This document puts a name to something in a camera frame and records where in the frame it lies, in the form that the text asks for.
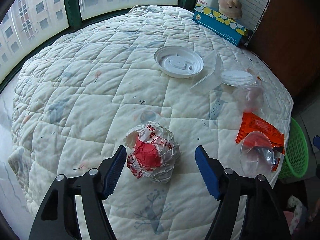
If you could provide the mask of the clear plastic dome lid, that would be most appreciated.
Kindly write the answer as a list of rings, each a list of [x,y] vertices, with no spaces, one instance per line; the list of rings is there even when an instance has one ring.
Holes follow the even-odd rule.
[[[263,146],[263,143],[259,142],[262,139],[263,134],[251,133],[238,144],[240,167],[244,176],[268,176],[272,171],[274,151],[269,141],[266,142],[267,146]]]

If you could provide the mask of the orange snack wrapper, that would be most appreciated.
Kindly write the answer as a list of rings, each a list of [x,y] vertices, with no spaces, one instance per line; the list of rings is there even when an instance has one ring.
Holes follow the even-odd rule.
[[[279,152],[279,154],[276,155],[276,163],[272,165],[272,171],[276,172],[282,156],[285,155],[284,134],[279,132],[272,124],[254,113],[245,112],[242,115],[242,122],[236,136],[235,143],[239,144],[251,133],[253,133],[253,135],[258,135],[258,133],[263,134],[263,139],[259,140],[259,142],[262,142],[263,146],[267,146],[266,142],[269,141],[272,150]]]

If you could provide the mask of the red white paper wrapper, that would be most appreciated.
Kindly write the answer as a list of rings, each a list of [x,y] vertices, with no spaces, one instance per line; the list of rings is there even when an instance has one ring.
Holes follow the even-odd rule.
[[[130,129],[124,138],[130,148],[127,167],[137,178],[149,178],[156,183],[167,183],[180,157],[180,146],[174,135],[158,122],[147,122]]]

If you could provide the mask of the clear cup with white lid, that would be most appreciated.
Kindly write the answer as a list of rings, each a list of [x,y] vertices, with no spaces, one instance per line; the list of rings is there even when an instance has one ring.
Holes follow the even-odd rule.
[[[229,69],[221,72],[224,85],[234,87],[232,96],[241,112],[260,111],[264,104],[264,89],[257,84],[257,75],[251,68]]]

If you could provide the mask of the clear rectangular plastic container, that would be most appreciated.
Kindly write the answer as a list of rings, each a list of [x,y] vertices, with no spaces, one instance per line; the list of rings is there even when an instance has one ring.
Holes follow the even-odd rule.
[[[212,51],[203,59],[203,69],[193,77],[190,91],[193,93],[208,93],[221,84],[221,68],[223,66],[220,55]]]

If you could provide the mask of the green plastic basket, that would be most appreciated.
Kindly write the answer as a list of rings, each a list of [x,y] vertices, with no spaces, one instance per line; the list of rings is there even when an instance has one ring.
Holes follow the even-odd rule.
[[[294,118],[291,118],[290,136],[279,173],[279,179],[302,178],[309,165],[309,150],[305,135]]]

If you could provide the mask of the white quilted mattress pad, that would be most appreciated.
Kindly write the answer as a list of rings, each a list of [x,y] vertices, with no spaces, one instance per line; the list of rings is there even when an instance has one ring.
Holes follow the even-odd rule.
[[[13,98],[8,159],[35,217],[55,177],[77,177],[111,157],[125,134],[159,122],[180,146],[168,183],[125,168],[104,207],[118,239],[204,239],[217,211],[195,163],[195,148],[240,171],[235,139],[242,121],[233,88],[193,92],[192,79],[164,74],[157,49],[182,46],[253,70],[280,109],[258,115],[288,135],[293,100],[263,61],[195,23],[179,7],[142,6],[60,37],[29,59]]]

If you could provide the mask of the white round plastic lid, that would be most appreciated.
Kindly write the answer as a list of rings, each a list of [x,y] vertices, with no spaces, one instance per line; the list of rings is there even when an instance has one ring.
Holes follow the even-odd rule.
[[[193,50],[182,46],[164,46],[154,53],[159,69],[170,77],[188,79],[204,68],[203,59]]]

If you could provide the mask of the brown wooden wardrobe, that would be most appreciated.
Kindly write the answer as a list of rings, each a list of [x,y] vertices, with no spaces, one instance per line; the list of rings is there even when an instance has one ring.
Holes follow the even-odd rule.
[[[319,0],[270,0],[248,45],[299,112],[319,96]]]

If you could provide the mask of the blue yellow tissue box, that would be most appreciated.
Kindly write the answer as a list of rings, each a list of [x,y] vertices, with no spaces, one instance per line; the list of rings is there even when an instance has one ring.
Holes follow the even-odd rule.
[[[238,21],[201,4],[195,5],[193,21],[212,30],[237,47],[245,44],[253,34],[252,30],[247,29]]]

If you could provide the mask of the beige plush toy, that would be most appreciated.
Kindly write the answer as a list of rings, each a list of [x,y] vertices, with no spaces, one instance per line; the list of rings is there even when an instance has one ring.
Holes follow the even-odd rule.
[[[239,0],[218,0],[219,13],[234,20],[242,18],[242,3]]]

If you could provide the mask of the green window frame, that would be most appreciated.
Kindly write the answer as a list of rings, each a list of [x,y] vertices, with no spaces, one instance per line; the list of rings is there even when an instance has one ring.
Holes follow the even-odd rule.
[[[240,0],[244,24],[257,29],[270,0]],[[137,5],[172,5],[189,11],[217,0],[1,0],[1,88],[22,65],[60,36],[123,15]]]

